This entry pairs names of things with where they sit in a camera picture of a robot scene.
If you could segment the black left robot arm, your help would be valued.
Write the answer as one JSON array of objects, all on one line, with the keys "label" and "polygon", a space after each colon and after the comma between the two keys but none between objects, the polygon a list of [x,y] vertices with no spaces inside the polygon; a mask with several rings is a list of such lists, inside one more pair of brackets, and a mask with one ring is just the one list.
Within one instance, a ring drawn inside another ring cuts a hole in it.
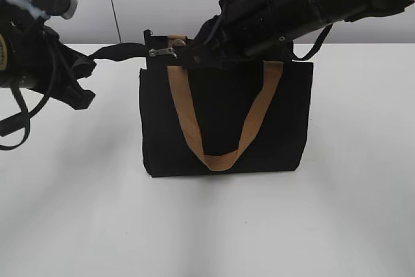
[{"label": "black left robot arm", "polygon": [[17,80],[21,88],[86,109],[95,94],[79,80],[91,76],[96,64],[64,45],[48,19],[29,0],[1,0],[1,87]]}]

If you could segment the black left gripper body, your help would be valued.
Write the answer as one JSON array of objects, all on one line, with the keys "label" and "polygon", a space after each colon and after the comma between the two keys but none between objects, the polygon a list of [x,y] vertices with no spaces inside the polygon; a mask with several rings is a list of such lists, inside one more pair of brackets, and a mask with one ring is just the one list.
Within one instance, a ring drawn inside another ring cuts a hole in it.
[{"label": "black left gripper body", "polygon": [[30,89],[60,102],[80,102],[81,54],[61,43],[52,28],[41,31]]}]

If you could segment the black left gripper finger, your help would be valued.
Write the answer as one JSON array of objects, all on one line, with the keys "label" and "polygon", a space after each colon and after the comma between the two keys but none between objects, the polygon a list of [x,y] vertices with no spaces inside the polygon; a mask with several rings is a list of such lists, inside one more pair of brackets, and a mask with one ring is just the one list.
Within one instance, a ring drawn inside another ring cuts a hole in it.
[{"label": "black left gripper finger", "polygon": [[89,57],[77,58],[71,66],[72,72],[76,79],[88,78],[92,75],[97,64]]},{"label": "black left gripper finger", "polygon": [[90,90],[84,90],[80,86],[66,87],[66,103],[74,110],[85,110],[92,103],[95,94]]}]

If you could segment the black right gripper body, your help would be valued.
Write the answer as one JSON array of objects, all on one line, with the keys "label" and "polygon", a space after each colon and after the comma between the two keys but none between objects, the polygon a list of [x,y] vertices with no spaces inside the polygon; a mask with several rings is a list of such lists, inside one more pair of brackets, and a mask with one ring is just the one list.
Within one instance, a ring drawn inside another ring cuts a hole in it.
[{"label": "black right gripper body", "polygon": [[259,12],[259,0],[220,0],[220,14],[206,21],[193,43],[208,48],[227,59],[225,63],[251,62],[259,57],[250,52],[254,36],[254,16]]}]

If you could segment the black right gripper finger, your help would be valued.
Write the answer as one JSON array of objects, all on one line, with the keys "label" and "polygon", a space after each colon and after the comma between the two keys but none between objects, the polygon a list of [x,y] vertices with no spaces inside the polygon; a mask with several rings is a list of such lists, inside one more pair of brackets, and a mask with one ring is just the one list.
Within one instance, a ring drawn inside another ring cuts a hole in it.
[{"label": "black right gripper finger", "polygon": [[184,69],[221,68],[226,61],[226,58],[212,52],[207,45],[190,43],[180,48],[180,65]]}]

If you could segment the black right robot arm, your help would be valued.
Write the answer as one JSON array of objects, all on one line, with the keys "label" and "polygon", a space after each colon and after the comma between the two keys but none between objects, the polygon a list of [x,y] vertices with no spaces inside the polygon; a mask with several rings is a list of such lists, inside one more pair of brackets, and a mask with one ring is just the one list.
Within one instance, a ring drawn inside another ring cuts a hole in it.
[{"label": "black right robot arm", "polygon": [[239,97],[251,103],[260,93],[272,102],[308,105],[313,83],[310,57],[332,26],[400,14],[414,0],[220,0],[220,13],[206,21],[192,40],[171,48],[123,43],[98,50],[76,75],[97,59],[116,62],[146,57],[145,86],[176,99],[189,90],[199,109]]}]

